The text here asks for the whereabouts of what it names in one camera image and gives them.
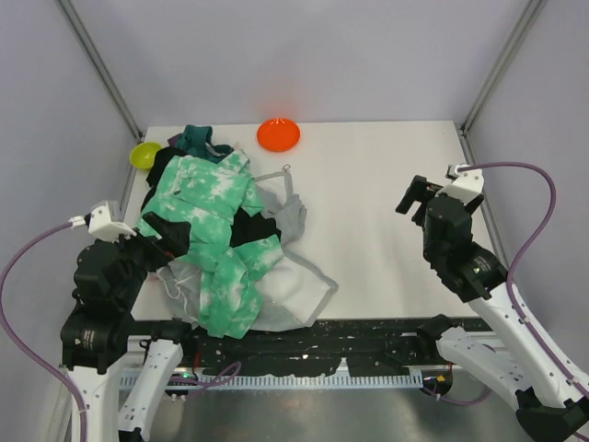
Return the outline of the grey cloth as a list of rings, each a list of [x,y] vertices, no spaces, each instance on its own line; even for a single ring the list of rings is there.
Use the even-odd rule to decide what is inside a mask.
[[[281,232],[281,244],[299,240],[305,232],[307,209],[295,192],[291,166],[257,177],[254,182],[263,202],[262,215],[276,222]]]

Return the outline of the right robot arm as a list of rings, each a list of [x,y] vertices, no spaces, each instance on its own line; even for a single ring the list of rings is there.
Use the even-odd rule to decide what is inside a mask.
[[[507,269],[473,239],[472,215],[483,200],[481,174],[452,177],[446,186],[415,176],[396,210],[419,206],[423,258],[442,284],[475,311],[508,355],[491,350],[444,315],[418,335],[429,351],[464,368],[515,412],[535,441],[565,441],[588,422],[588,376],[548,336],[525,306]]]

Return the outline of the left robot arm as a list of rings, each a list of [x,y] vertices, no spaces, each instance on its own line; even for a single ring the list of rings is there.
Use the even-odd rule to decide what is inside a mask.
[[[133,306],[146,277],[185,255],[191,226],[153,212],[144,221],[155,231],[114,241],[96,240],[80,252],[74,274],[76,305],[61,330],[63,362],[84,405],[85,441],[147,441],[158,404],[184,351],[190,332],[178,320],[158,322],[142,370],[125,403],[119,402],[123,358],[137,335]]]

